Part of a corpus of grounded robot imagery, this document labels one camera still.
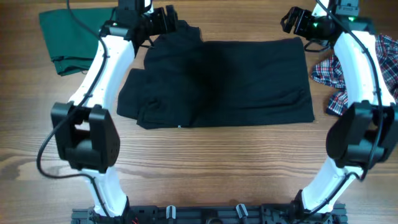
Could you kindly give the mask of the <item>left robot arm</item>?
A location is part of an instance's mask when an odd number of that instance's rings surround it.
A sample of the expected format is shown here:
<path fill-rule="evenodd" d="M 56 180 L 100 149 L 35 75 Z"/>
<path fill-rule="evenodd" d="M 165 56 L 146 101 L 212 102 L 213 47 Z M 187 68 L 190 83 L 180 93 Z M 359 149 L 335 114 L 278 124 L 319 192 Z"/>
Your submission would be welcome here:
<path fill-rule="evenodd" d="M 152 1 L 119 1 L 115 18 L 104 22 L 98 48 L 85 79 L 67 103 L 51 110 L 58 156 L 88 184 L 94 206 L 88 220 L 115 223 L 127 215 L 129 200 L 114 167 L 120 138 L 110 115 L 123 75 L 149 37 L 177 30 L 172 5 L 154 8 Z"/>

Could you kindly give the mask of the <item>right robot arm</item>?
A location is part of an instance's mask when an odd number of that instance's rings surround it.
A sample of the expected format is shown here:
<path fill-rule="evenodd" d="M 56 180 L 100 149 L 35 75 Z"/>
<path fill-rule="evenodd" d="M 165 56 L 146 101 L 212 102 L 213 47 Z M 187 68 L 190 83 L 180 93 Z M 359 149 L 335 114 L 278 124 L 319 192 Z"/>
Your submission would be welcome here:
<path fill-rule="evenodd" d="M 317 1 L 312 11 L 293 7 L 280 23 L 286 33 L 333 49 L 343 71 L 348 109 L 327 134 L 325 163 L 289 214 L 291 223 L 325 222 L 350 183 L 363 181 L 394 150 L 397 104 L 377 60 L 374 24 L 360 16 L 357 1 Z"/>

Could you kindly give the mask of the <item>black t-shirt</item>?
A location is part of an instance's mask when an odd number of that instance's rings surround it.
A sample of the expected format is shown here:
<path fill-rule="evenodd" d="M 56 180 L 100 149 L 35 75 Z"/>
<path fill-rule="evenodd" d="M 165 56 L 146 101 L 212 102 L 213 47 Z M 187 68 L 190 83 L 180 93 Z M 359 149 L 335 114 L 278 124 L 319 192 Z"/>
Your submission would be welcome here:
<path fill-rule="evenodd" d="M 144 129 L 311 123 L 312 97 L 299 38 L 204 41 L 180 21 L 158 36 L 119 92 L 117 114 Z"/>

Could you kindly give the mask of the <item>red plaid shirt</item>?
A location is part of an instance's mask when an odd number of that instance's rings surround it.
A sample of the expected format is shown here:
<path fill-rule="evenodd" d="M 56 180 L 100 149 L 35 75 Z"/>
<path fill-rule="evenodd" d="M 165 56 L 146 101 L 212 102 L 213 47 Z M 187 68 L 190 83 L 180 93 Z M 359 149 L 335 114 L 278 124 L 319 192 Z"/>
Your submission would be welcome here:
<path fill-rule="evenodd" d="M 379 35 L 376 39 L 376 54 L 387 89 L 396 100 L 397 41 L 387 35 Z M 348 109 L 348 94 L 343 71 L 337 57 L 332 54 L 327 59 L 313 66 L 311 78 L 318 83 L 338 90 L 328 100 L 326 113 L 333 116 L 342 116 Z"/>

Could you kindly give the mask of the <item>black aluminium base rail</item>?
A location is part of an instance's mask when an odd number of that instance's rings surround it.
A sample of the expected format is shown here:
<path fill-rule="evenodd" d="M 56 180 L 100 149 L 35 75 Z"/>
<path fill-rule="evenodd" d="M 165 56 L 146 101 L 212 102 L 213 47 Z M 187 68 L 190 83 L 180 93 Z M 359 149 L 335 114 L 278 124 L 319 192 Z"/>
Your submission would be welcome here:
<path fill-rule="evenodd" d="M 288 204 L 262 204 L 234 207 L 168 207 L 131 206 L 123 216 L 108 218 L 95 213 L 93 208 L 74 209 L 72 224 L 89 223 L 324 223 L 347 224 L 348 216 L 344 204 L 337 203 L 330 213 L 316 213 L 305 220 L 294 217 Z"/>

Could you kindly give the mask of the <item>folded green cloth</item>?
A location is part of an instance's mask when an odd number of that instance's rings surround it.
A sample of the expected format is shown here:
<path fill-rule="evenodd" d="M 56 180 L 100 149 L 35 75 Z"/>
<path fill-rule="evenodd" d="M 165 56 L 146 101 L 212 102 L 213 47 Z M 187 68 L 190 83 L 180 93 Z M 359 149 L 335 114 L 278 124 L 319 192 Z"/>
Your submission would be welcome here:
<path fill-rule="evenodd" d="M 98 39 L 72 19 L 99 32 L 103 24 L 115 18 L 115 8 L 57 9 L 39 14 L 39 24 L 50 59 L 60 76 L 88 70 L 98 48 Z"/>

